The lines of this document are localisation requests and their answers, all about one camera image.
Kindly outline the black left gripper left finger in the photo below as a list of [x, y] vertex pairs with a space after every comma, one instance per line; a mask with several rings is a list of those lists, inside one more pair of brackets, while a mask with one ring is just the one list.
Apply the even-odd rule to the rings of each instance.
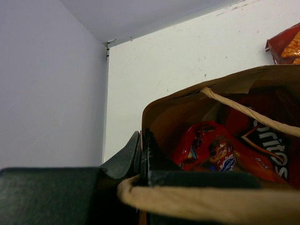
[[0, 172], [3, 225], [135, 225], [137, 210], [117, 186], [139, 166], [140, 133], [96, 167], [5, 168]]

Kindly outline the brown paper bag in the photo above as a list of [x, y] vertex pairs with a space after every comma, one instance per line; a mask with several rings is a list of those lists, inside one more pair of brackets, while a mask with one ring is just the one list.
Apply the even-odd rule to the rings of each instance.
[[[172, 160], [172, 153], [184, 133], [205, 121], [220, 125], [221, 106], [229, 106], [258, 122], [287, 135], [300, 138], [300, 127], [272, 120], [232, 100], [253, 90], [285, 88], [300, 101], [300, 67], [273, 65], [244, 70], [202, 82], [150, 103], [142, 114], [142, 134], [154, 134], [160, 149]], [[238, 162], [231, 172], [249, 173], [261, 189], [216, 187], [148, 187], [142, 184], [142, 171], [121, 182], [118, 198], [139, 210], [177, 219], [182, 223], [217, 222], [228, 225], [297, 225], [300, 222], [300, 188], [263, 180]]]

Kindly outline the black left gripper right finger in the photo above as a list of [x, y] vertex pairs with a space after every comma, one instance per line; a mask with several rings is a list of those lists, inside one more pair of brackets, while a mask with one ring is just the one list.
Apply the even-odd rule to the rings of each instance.
[[149, 130], [142, 134], [142, 184], [148, 187], [262, 188], [249, 173], [183, 171], [160, 149]]

